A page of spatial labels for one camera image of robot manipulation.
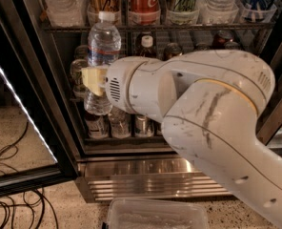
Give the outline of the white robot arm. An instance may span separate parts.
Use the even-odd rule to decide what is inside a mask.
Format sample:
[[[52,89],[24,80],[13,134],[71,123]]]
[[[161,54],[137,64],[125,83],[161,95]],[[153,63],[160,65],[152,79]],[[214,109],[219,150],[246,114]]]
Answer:
[[[282,157],[255,135],[274,89],[271,67],[244,51],[130,56],[87,67],[84,85],[160,123],[181,157],[282,229]]]

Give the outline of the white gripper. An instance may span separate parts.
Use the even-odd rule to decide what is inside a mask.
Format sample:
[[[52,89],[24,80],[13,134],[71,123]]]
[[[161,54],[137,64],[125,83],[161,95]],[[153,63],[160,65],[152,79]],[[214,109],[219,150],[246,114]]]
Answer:
[[[98,96],[104,95],[106,87],[106,96],[112,106],[134,114],[135,110],[129,100],[129,87],[133,74],[145,62],[144,57],[130,56],[114,61],[108,68],[83,68],[82,81],[86,88]]]

